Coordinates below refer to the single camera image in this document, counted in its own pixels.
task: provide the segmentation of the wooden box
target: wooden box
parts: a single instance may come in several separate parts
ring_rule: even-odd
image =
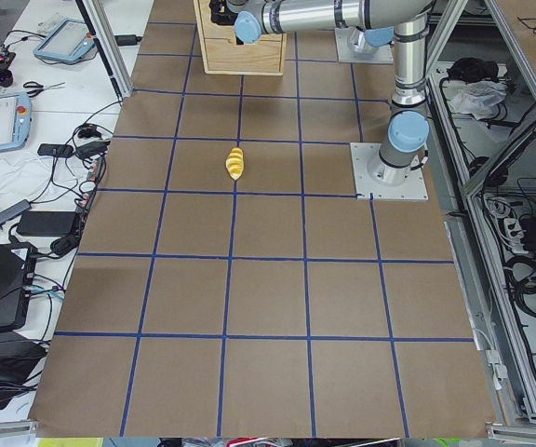
[[[238,45],[233,26],[210,21],[209,0],[194,0],[204,70],[210,75],[282,75],[284,34],[267,34],[255,44]]]

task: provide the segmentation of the power strip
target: power strip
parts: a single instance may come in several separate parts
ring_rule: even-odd
[[[522,238],[525,236],[525,232],[520,226],[518,219],[512,217],[506,217],[503,219],[503,232],[508,239],[508,245],[512,248],[513,254],[527,254],[525,246],[522,243]]]
[[[90,211],[90,207],[92,206],[92,202],[94,200],[93,192],[96,190],[97,183],[101,179],[102,166],[103,161],[101,157],[96,158],[90,165],[90,169],[88,170],[85,183],[91,182],[92,189],[84,191],[84,193],[82,194],[82,198],[77,202],[77,208],[75,209],[75,212],[80,214],[88,214],[88,212]]]

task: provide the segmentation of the white cloth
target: white cloth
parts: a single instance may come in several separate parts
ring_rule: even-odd
[[[496,107],[506,97],[506,85],[480,81],[467,84],[449,102],[452,112],[471,114],[475,119],[491,118],[498,114]]]

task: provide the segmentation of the floor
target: floor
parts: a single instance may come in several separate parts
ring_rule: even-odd
[[[338,64],[333,33],[308,32],[282,78],[207,75],[194,23],[156,0],[39,436],[485,437],[429,173],[427,202],[355,198],[348,142],[383,139],[392,67]]]

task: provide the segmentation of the scissors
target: scissors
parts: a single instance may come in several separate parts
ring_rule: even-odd
[[[28,90],[26,94],[28,95],[29,98],[35,98],[45,90],[65,88],[64,85],[65,85],[64,82],[59,82],[59,84],[53,84],[52,86],[44,86],[42,84],[39,84],[36,81],[29,81],[29,82],[25,82],[23,87],[31,88],[32,90]]]

